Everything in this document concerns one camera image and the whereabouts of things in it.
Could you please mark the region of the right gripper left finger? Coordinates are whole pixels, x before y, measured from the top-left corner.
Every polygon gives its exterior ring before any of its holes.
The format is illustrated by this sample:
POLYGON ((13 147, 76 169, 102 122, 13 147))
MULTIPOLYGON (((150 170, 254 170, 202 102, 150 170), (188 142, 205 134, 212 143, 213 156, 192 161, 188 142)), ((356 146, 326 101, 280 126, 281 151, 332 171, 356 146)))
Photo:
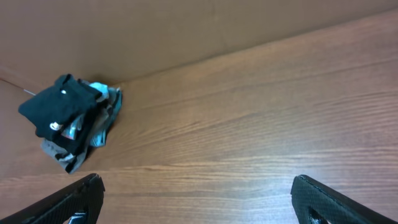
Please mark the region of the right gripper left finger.
POLYGON ((105 187, 98 174, 64 187, 1 220, 1 223, 87 223, 96 224, 104 200, 105 187))

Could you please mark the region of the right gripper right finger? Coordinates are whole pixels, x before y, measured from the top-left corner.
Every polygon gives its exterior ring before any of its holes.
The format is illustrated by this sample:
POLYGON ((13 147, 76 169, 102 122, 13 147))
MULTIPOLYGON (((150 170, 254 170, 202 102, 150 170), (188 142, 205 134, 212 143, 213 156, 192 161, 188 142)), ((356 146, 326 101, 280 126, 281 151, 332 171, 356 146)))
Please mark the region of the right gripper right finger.
POLYGON ((294 178, 290 194, 300 224, 397 224, 307 175, 294 178))

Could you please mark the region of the dark teal t-shirt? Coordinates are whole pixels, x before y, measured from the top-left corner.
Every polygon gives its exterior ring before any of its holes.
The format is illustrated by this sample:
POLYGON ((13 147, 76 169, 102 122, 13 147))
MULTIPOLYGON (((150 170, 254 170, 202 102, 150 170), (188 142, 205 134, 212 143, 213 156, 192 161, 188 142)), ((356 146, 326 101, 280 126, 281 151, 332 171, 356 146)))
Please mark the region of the dark teal t-shirt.
POLYGON ((77 116, 95 108, 101 96, 99 90, 67 74, 21 104, 18 112, 36 127, 38 137, 52 140, 77 116))

